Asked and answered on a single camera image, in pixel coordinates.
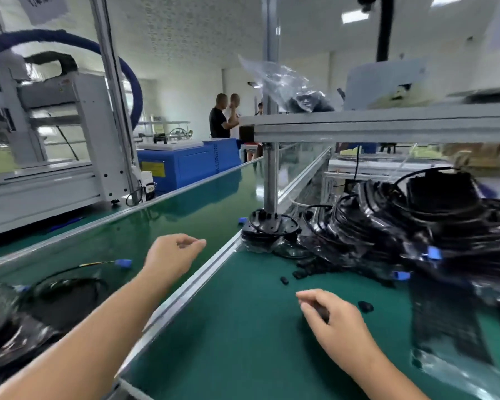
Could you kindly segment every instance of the ceiling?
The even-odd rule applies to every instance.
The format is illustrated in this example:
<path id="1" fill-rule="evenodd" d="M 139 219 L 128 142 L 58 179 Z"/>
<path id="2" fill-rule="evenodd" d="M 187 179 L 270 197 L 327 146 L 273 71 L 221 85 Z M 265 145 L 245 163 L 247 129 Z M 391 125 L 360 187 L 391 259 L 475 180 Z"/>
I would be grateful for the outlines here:
<path id="1" fill-rule="evenodd" d="M 430 9 L 433 0 L 396 0 L 392 45 L 478 36 L 494 11 L 493 0 L 463 0 Z M 109 0 L 117 48 L 139 77 L 167 70 L 237 66 L 237 54 L 258 59 L 262 50 L 261 0 Z M 89 0 L 67 0 L 70 13 L 43 26 L 96 40 Z M 341 12 L 356 0 L 281 0 L 282 59 L 330 50 L 374 47 L 379 9 L 367 21 L 343 25 Z M 17 0 L 0 0 L 7 30 L 31 27 Z M 48 48 L 31 44 L 20 53 Z M 52 49 L 68 51 L 52 45 Z M 73 52 L 80 66 L 102 70 L 90 52 Z"/>

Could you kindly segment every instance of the plastic bag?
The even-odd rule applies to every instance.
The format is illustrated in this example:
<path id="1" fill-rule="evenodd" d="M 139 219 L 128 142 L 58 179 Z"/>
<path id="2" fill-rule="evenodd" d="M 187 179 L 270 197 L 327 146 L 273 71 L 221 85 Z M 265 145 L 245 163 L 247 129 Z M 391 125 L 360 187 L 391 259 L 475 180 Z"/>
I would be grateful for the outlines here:
<path id="1" fill-rule="evenodd" d="M 289 113 L 331 112 L 323 92 L 316 90 L 306 77 L 279 63 L 246 60 L 239 56 L 244 69 L 263 87 L 263 93 Z"/>

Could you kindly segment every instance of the hand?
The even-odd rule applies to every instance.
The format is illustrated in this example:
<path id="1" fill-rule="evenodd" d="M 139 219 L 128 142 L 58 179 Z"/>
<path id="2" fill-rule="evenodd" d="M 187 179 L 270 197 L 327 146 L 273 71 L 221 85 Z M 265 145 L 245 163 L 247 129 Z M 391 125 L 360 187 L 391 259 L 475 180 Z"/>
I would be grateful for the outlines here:
<path id="1" fill-rule="evenodd" d="M 148 250 L 139 275 L 144 281 L 166 289 L 189 270 L 205 246 L 206 240 L 197 240 L 185 234 L 158 237 Z"/>
<path id="2" fill-rule="evenodd" d="M 369 368 L 374 362 L 382 357 L 385 359 L 353 304 L 322 289 L 297 292 L 296 297 L 319 344 L 355 380 L 370 373 Z M 311 305 L 314 302 L 329 311 L 328 324 Z"/>

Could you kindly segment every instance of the blue hose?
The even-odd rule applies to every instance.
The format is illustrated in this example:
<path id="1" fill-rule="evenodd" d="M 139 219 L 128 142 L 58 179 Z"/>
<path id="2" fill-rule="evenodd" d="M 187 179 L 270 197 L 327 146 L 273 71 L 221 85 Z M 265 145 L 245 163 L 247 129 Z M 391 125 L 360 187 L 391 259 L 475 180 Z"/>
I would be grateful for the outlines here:
<path id="1" fill-rule="evenodd" d="M 57 42 L 65 45 L 76 46 L 94 53 L 100 53 L 100 45 L 92 40 L 82 38 L 64 29 L 57 31 L 47 29 L 30 29 L 17 32 L 6 32 L 0 35 L 0 52 L 11 49 L 14 46 L 22 45 L 28 42 Z M 130 114 L 132 128 L 135 129 L 141 114 L 143 112 L 143 92 L 139 80 L 133 73 L 128 64 L 119 58 L 122 73 L 128 79 L 132 86 L 133 109 Z"/>

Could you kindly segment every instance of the black t-shirt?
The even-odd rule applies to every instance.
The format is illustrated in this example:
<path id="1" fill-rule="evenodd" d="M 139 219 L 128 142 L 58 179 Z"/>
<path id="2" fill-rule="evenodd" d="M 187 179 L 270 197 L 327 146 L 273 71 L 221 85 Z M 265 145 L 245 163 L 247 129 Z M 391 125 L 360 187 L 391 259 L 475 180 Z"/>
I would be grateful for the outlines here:
<path id="1" fill-rule="evenodd" d="M 213 108 L 209 113 L 209 130 L 212 138 L 230 137 L 230 130 L 222 127 L 224 122 L 227 120 L 222 111 L 219 108 Z"/>

